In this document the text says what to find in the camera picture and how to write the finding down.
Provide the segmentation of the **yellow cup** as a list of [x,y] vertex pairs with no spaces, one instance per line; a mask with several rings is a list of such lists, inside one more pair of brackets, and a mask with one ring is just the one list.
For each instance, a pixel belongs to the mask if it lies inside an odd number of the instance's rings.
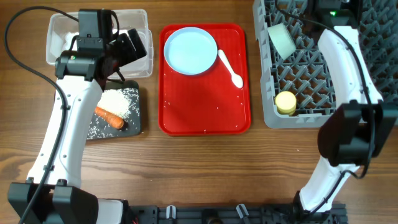
[[292,116],[295,113],[297,99],[292,92],[282,91],[276,95],[274,101],[279,114]]

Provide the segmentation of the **white plastic spoon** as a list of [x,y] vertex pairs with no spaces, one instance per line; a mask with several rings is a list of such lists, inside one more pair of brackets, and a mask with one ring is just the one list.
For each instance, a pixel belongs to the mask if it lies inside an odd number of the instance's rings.
[[231,81],[232,83],[235,85],[235,87],[237,88],[242,88],[244,85],[243,82],[243,78],[236,74],[227,58],[227,56],[225,55],[224,51],[219,49],[218,50],[218,56],[221,59],[221,61],[223,62],[223,64],[225,65],[225,67],[227,68],[227,70],[229,71],[230,75],[231,75]]

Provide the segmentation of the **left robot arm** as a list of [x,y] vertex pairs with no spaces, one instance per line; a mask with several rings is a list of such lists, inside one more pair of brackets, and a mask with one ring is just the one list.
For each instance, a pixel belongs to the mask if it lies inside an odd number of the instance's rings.
[[90,121],[111,75],[147,52],[135,29],[120,33],[116,13],[82,9],[79,33],[55,61],[53,110],[38,158],[8,201],[21,223],[135,223],[127,200],[100,199],[81,189]]

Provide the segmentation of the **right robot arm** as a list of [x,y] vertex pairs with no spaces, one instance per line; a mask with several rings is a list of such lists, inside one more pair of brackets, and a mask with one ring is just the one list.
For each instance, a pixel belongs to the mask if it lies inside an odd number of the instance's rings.
[[359,41],[361,1],[309,1],[300,20],[316,38],[335,91],[336,110],[318,132],[320,160],[296,193],[294,213],[301,222],[322,222],[349,177],[362,179],[396,120],[368,72]]

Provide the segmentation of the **orange carrot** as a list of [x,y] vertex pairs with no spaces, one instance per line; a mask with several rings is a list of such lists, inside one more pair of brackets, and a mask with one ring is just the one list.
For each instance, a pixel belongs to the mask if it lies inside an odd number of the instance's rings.
[[95,114],[104,119],[114,129],[122,129],[124,126],[122,118],[100,107],[95,108]]

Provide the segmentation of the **large white tissue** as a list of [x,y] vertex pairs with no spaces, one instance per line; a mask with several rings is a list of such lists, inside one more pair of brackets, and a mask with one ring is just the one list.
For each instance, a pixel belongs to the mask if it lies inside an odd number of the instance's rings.
[[[127,34],[127,30],[124,29],[124,30],[119,31],[119,35],[121,35],[121,34]],[[78,32],[74,32],[74,33],[68,32],[65,35],[65,38],[64,38],[65,39],[65,43],[62,45],[62,51],[70,49],[70,45],[71,45],[72,39],[76,35],[79,36],[79,33]],[[72,50],[74,50],[74,51],[77,50],[77,43],[76,42],[77,42],[77,40],[74,42],[73,47],[72,47]]]

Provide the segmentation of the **light blue plate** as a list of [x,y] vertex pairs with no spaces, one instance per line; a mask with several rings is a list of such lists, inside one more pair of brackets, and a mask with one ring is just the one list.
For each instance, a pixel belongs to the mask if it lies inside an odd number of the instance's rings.
[[197,27],[184,27],[166,40],[164,58],[174,71],[198,75],[214,64],[217,51],[217,43],[210,33]]

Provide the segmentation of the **green bowl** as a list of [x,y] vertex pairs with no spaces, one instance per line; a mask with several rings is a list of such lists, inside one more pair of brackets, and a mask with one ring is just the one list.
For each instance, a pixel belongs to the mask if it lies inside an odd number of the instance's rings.
[[269,27],[268,33],[282,60],[288,59],[296,51],[293,38],[283,23]]

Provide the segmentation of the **pile of white rice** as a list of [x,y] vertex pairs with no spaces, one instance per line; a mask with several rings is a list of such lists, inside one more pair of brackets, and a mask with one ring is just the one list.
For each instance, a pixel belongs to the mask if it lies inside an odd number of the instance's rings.
[[87,140],[135,136],[141,133],[139,89],[121,88],[105,90],[98,107],[124,120],[122,129],[112,128],[104,119],[93,115]]

